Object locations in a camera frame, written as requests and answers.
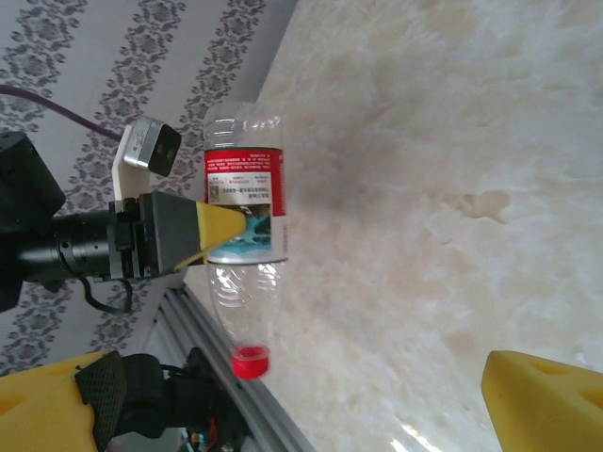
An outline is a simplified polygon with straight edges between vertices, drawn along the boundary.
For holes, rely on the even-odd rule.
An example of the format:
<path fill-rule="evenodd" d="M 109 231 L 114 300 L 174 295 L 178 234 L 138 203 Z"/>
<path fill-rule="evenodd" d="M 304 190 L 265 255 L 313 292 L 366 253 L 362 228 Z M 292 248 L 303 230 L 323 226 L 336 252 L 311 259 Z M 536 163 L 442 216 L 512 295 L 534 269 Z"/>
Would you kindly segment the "clear bottle red label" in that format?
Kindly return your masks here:
<path fill-rule="evenodd" d="M 242 214 L 245 227 L 208 255 L 215 313 L 236 377 L 269 372 L 272 317 L 288 258 L 283 127 L 258 103 L 222 103 L 204 117 L 205 195 Z"/>

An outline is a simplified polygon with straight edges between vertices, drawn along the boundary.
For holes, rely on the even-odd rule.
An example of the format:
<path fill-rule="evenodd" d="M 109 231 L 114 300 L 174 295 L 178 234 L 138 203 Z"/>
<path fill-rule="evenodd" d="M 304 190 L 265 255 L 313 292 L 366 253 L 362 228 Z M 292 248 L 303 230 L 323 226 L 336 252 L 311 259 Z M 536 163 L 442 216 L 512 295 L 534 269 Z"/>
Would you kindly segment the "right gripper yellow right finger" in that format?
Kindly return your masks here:
<path fill-rule="evenodd" d="M 603 452 L 603 373 L 493 351 L 481 393 L 503 452 Z"/>

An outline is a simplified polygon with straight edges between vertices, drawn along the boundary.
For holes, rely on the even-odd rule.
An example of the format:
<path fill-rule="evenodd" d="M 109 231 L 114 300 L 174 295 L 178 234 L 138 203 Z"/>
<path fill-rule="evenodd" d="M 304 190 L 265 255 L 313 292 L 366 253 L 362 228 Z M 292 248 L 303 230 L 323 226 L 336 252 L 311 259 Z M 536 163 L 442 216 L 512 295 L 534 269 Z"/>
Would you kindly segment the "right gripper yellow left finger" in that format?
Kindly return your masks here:
<path fill-rule="evenodd" d="M 93 352 L 0 378 L 0 452 L 105 452 L 127 391 L 122 356 Z"/>

